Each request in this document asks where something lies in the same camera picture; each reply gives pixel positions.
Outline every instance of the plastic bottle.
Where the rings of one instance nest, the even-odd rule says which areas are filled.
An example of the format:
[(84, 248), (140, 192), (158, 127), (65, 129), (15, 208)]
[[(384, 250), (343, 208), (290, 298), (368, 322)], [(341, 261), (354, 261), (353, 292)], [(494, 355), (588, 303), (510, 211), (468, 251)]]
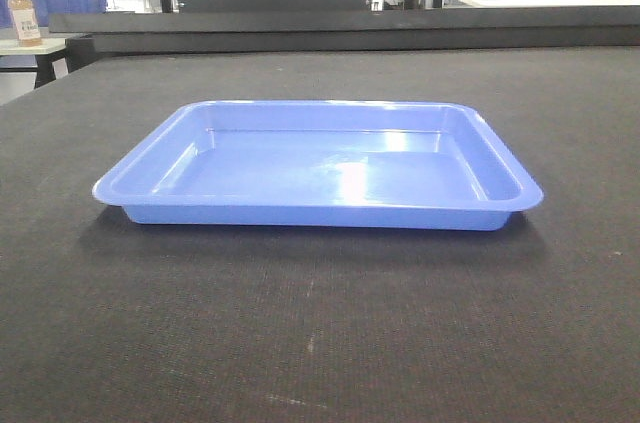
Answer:
[(20, 46), (37, 46), (42, 44), (36, 12), (31, 0), (9, 0), (7, 2), (13, 26), (18, 33)]

